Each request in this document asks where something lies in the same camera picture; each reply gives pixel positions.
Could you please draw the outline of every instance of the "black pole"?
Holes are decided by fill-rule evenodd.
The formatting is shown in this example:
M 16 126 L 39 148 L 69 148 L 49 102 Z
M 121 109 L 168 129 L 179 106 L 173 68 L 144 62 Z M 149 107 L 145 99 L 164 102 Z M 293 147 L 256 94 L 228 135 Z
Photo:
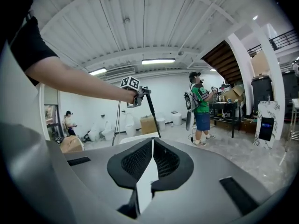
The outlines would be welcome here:
M 146 98 L 148 99 L 149 109 L 150 109 L 150 112 L 151 112 L 152 116 L 154 117 L 155 125 L 156 125 L 157 132 L 158 132 L 158 135 L 159 135 L 159 138 L 160 138 L 161 134 L 160 134 L 160 131 L 159 131 L 159 128 L 158 128 L 158 124 L 157 124 L 157 120 L 156 120 L 156 115 L 155 115 L 155 109 L 154 109 L 153 103 L 151 102 L 150 94 L 147 93 L 146 94 Z

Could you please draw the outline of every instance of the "fluorescent light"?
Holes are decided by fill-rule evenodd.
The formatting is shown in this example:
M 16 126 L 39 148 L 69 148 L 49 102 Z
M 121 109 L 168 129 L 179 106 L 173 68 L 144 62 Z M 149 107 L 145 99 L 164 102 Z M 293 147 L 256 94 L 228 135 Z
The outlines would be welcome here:
M 142 65 L 159 64 L 159 63 L 174 63 L 176 59 L 150 59 L 142 60 Z
M 95 76 L 97 74 L 101 74 L 101 73 L 105 73 L 105 72 L 107 72 L 107 70 L 105 68 L 101 68 L 101 69 L 95 70 L 93 72 L 89 72 L 89 74 Z

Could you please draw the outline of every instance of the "man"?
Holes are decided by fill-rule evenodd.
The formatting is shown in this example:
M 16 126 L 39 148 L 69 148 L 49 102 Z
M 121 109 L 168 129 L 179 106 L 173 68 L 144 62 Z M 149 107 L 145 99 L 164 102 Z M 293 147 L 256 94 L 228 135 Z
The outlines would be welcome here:
M 4 23 L 6 38 L 16 61 L 33 85 L 41 82 L 60 91 L 133 103 L 134 91 L 108 84 L 64 64 L 41 38 L 35 17 L 22 25 L 32 0 L 16 1 L 18 6 L 8 8 Z
M 66 112 L 66 114 L 64 116 L 63 126 L 64 126 L 65 130 L 69 133 L 69 135 L 76 135 L 73 127 L 77 127 L 77 125 L 75 123 L 71 122 L 72 114 L 73 113 L 71 113 L 71 111 Z
M 200 73 L 191 72 L 189 74 L 189 80 L 191 85 L 191 91 L 195 94 L 199 100 L 199 107 L 194 111 L 196 119 L 196 133 L 195 133 L 195 145 L 204 146 L 205 142 L 200 140 L 202 132 L 206 135 L 206 139 L 212 139 L 215 136 L 209 134 L 210 130 L 210 107 L 208 101 L 213 97 L 217 91 L 213 91 L 210 94 L 207 93 L 206 89 L 200 82 Z

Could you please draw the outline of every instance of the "green shirt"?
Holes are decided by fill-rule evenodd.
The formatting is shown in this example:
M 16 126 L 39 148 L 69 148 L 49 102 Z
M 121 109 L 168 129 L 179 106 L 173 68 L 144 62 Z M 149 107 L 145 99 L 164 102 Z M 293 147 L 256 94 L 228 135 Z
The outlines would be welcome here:
M 209 107 L 209 102 L 204 101 L 204 99 L 208 98 L 209 94 L 207 93 L 206 89 L 201 83 L 195 84 L 192 87 L 192 93 L 196 94 L 198 100 L 201 101 L 200 106 L 196 108 L 195 112 L 196 113 L 209 113 L 210 112 L 210 107 Z

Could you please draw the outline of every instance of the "sneaker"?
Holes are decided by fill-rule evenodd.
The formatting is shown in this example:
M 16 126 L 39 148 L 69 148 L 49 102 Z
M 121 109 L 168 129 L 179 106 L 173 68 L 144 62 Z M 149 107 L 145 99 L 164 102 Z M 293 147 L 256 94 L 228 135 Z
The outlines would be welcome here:
M 206 140 L 212 140 L 212 139 L 214 139 L 215 138 L 215 135 L 210 135 L 210 138 L 207 138 L 206 137 Z
M 203 146 L 205 146 L 205 145 L 206 145 L 206 143 L 205 143 L 205 142 L 202 142 L 202 141 L 200 141 L 200 142 L 199 142 L 199 144 L 196 144 L 196 143 L 194 143 L 194 145 L 195 145 L 195 146 L 197 146 L 197 147 L 203 147 Z

